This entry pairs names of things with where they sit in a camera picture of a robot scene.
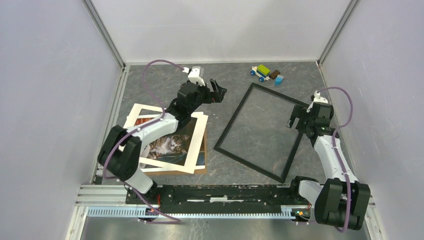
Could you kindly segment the white mat board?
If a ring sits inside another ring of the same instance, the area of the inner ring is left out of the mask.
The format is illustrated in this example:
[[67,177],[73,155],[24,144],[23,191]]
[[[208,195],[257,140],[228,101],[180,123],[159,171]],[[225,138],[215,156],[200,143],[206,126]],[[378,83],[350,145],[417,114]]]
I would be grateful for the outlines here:
[[[139,162],[145,163],[147,165],[153,165],[153,166],[157,166],[157,167],[166,168],[166,169],[169,169],[169,170],[175,170],[175,171],[186,172],[188,174],[194,174],[196,162],[197,162],[197,158],[198,158],[198,154],[199,154],[199,150],[200,150],[200,146],[201,146],[201,143],[202,143],[202,140],[203,140],[203,137],[204,137],[204,132],[206,130],[208,116],[205,115],[202,111],[197,111],[197,112],[192,113],[191,117],[197,118],[197,122],[196,122],[196,126],[194,128],[194,136],[191,140],[189,152],[187,154],[186,162],[185,162],[184,165],[176,165],[176,164],[171,164],[171,163],[165,163],[165,162],[161,162],[161,161],[158,161],[158,160],[153,160],[153,159],[149,159],[149,158],[142,158],[142,157],[139,158]],[[149,141],[147,143],[147,146],[155,140]]]

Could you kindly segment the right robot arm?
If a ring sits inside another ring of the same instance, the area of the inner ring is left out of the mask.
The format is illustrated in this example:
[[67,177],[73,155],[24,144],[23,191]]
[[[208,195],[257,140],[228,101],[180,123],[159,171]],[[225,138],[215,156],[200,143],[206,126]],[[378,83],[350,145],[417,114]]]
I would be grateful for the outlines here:
[[318,224],[358,231],[362,228],[371,190],[360,183],[350,170],[336,129],[331,127],[334,108],[331,104],[313,102],[296,104],[287,127],[295,126],[305,135],[321,161],[326,181],[323,185],[310,177],[296,176],[291,182],[289,199],[295,204],[308,201],[312,219]]

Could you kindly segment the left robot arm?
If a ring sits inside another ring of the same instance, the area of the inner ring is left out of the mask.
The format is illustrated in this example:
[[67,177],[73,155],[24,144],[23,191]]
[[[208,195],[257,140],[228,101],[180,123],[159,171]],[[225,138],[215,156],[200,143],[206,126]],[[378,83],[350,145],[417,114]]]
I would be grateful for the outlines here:
[[192,113],[202,104],[221,103],[228,90],[214,79],[210,79],[210,85],[212,88],[187,81],[159,116],[130,128],[112,127],[100,148],[97,162],[138,192],[137,196],[145,204],[153,203],[157,198],[155,182],[139,169],[140,153],[149,143],[185,127]]

